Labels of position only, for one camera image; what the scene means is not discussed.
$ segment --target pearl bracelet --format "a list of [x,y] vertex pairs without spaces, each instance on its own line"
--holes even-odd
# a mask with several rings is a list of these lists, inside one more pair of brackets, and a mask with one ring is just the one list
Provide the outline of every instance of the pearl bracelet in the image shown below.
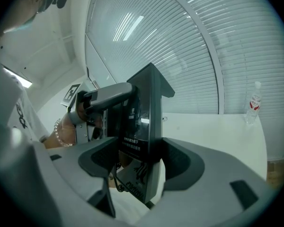
[[69,146],[72,146],[73,144],[65,144],[60,138],[59,138],[59,135],[58,135],[58,125],[59,123],[61,122],[61,119],[58,119],[55,123],[55,126],[54,126],[54,132],[55,132],[55,136],[59,142],[60,145],[64,146],[64,147],[69,147]]

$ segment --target white table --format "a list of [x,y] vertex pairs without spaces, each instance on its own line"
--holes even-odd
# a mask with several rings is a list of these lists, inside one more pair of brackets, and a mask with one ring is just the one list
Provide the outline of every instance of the white table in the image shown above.
[[[163,113],[163,137],[188,141],[200,146],[228,153],[247,165],[266,180],[267,152],[259,117],[253,125],[247,125],[244,115],[237,114],[182,114]],[[161,174],[157,202],[165,182],[165,167]]]

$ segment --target white wall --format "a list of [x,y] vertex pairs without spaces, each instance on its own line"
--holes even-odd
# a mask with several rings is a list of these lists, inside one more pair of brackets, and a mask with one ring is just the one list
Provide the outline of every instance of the white wall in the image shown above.
[[62,64],[56,67],[44,79],[41,88],[29,88],[27,90],[28,97],[35,111],[38,112],[54,95],[83,76],[85,76],[84,71],[76,60],[71,64]]
[[71,31],[78,64],[86,73],[85,28],[90,0],[71,0]]
[[65,97],[67,91],[73,84],[79,84],[85,81],[86,85],[89,86],[89,90],[94,90],[94,86],[87,82],[85,76],[73,81],[61,91],[59,91],[56,95],[54,95],[50,100],[48,100],[37,112],[41,122],[45,126],[48,132],[53,131],[53,126],[58,119],[62,119],[62,117],[66,114],[66,107],[61,104],[61,101]]

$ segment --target plastic water bottle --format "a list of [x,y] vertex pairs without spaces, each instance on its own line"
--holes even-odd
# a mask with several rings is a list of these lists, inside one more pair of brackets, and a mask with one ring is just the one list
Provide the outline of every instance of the plastic water bottle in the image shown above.
[[247,124],[253,124],[259,113],[261,107],[261,99],[262,99],[260,88],[261,88],[261,82],[256,81],[255,89],[251,94],[251,99],[249,101],[248,110],[246,113]]

